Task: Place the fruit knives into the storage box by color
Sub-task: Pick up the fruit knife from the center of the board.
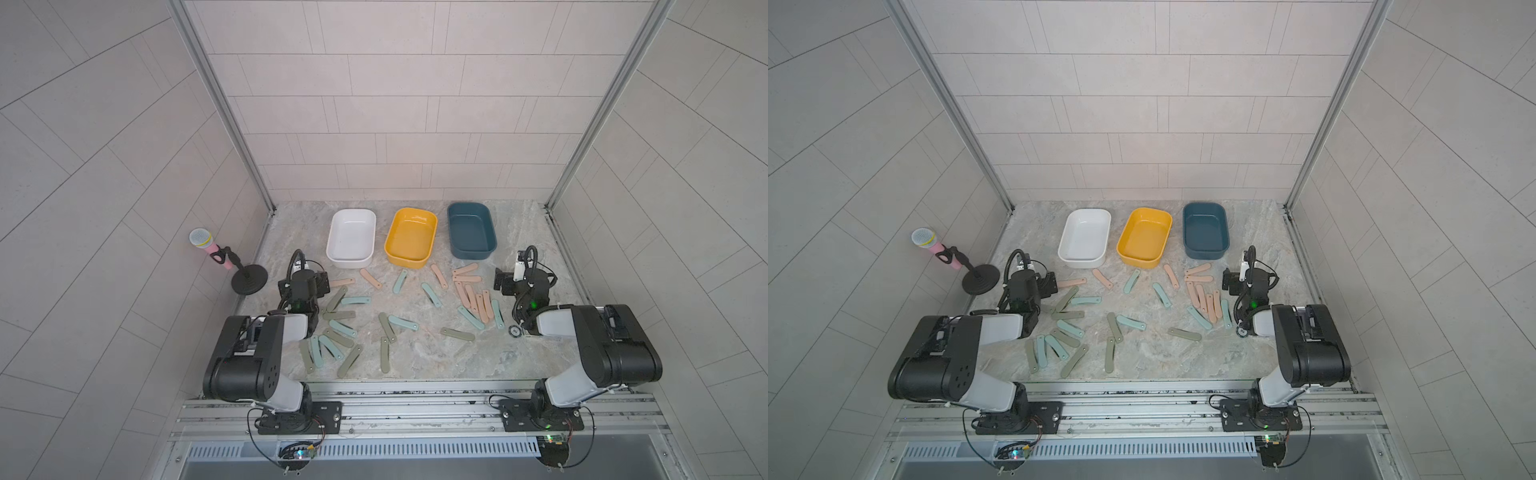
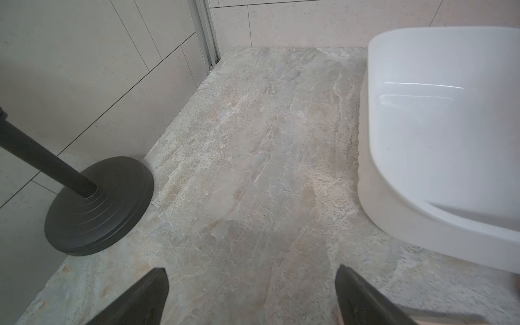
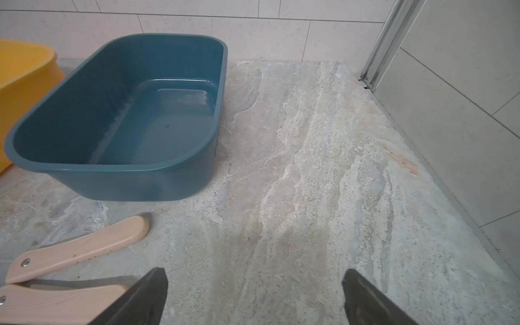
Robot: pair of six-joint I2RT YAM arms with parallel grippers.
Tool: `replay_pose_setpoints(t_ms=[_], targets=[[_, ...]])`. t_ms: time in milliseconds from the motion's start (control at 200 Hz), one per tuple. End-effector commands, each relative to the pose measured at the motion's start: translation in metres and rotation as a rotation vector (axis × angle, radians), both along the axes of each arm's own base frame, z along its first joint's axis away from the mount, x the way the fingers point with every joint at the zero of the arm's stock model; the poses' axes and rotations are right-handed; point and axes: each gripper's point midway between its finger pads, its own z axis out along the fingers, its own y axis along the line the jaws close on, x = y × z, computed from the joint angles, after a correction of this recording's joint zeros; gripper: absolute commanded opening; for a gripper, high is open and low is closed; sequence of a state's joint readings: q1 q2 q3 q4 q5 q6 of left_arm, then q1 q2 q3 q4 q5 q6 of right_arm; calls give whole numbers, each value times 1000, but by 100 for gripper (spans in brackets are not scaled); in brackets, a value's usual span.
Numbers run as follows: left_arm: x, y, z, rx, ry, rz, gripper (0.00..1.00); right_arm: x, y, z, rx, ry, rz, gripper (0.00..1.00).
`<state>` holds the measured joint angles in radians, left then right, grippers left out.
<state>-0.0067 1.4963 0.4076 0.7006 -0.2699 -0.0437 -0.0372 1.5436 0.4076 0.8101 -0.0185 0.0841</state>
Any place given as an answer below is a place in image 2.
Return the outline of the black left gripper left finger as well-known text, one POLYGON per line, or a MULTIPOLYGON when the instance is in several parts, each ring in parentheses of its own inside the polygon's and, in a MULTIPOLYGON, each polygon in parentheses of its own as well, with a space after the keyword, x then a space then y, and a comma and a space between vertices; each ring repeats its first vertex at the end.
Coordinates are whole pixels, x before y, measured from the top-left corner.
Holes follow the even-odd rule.
POLYGON ((160 324, 168 294, 165 268, 154 268, 88 323, 160 324))

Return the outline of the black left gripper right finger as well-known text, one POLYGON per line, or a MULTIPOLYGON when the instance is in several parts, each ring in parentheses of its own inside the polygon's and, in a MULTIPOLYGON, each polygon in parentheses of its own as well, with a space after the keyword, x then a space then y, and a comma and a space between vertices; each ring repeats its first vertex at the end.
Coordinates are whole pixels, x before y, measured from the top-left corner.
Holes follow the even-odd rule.
POLYGON ((334 286, 344 324, 416 324, 411 317, 350 267, 343 264, 339 266, 334 286))

